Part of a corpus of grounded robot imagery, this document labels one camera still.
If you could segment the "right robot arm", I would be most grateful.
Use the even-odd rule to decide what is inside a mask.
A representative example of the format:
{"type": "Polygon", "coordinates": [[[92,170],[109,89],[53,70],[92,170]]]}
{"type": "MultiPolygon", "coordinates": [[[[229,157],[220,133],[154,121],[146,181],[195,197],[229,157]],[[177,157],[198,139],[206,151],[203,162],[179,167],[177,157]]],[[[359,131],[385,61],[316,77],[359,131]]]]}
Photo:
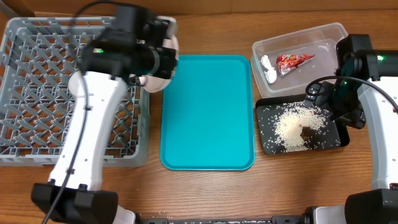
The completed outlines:
{"type": "Polygon", "coordinates": [[[366,118],[373,157],[370,191],[350,195],[344,205],[309,208],[302,223],[397,223],[397,51],[359,50],[345,55],[328,77],[309,83],[306,94],[331,119],[358,107],[366,118]]]}

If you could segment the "white tissue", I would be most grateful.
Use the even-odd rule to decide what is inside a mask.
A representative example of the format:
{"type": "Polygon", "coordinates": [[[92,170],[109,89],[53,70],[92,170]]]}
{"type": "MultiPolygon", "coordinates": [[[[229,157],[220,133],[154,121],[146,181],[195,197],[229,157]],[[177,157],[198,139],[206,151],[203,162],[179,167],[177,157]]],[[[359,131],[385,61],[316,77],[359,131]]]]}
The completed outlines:
{"type": "Polygon", "coordinates": [[[263,55],[261,58],[261,64],[265,68],[265,78],[268,83],[273,84],[277,80],[277,72],[271,65],[271,62],[267,55],[263,55]]]}

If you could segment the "red snack wrapper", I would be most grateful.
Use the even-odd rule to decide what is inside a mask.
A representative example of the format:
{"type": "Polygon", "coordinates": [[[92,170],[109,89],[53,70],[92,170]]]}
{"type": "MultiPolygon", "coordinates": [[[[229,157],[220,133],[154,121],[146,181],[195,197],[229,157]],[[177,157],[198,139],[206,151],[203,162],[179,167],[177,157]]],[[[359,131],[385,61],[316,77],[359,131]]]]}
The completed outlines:
{"type": "Polygon", "coordinates": [[[279,70],[279,73],[284,76],[291,71],[295,70],[299,66],[309,62],[315,55],[295,55],[295,54],[285,54],[280,55],[276,59],[276,64],[279,70]]]}

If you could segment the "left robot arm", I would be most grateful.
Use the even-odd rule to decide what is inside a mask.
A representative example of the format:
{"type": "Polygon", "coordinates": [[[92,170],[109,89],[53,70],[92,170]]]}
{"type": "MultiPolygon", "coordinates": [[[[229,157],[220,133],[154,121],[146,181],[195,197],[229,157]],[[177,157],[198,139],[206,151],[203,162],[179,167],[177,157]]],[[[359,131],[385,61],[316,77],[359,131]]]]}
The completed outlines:
{"type": "Polygon", "coordinates": [[[102,188],[104,152],[131,78],[151,93],[163,90],[175,74],[178,57],[177,37],[166,30],[106,29],[84,48],[62,153],[47,183],[36,183],[31,193],[45,221],[136,222],[136,213],[119,204],[117,193],[102,188]]]}

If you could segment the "white round plate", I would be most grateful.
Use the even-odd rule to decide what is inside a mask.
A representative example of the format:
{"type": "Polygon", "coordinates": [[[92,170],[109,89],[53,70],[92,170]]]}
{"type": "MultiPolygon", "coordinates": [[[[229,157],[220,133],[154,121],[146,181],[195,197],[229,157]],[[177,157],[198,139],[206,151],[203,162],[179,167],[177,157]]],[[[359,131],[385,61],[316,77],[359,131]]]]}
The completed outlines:
{"type": "MultiPolygon", "coordinates": [[[[179,44],[178,44],[178,39],[175,35],[171,37],[171,39],[166,39],[163,43],[163,47],[167,47],[170,49],[176,50],[176,56],[175,59],[178,62],[179,60],[179,44]]],[[[169,79],[163,79],[163,78],[158,78],[158,77],[152,77],[148,75],[144,75],[142,77],[139,77],[139,81],[143,84],[144,89],[148,91],[149,93],[155,93],[158,91],[163,90],[165,87],[169,85],[171,80],[173,79],[175,75],[177,66],[174,65],[173,70],[171,71],[171,78],[169,79]]]]}

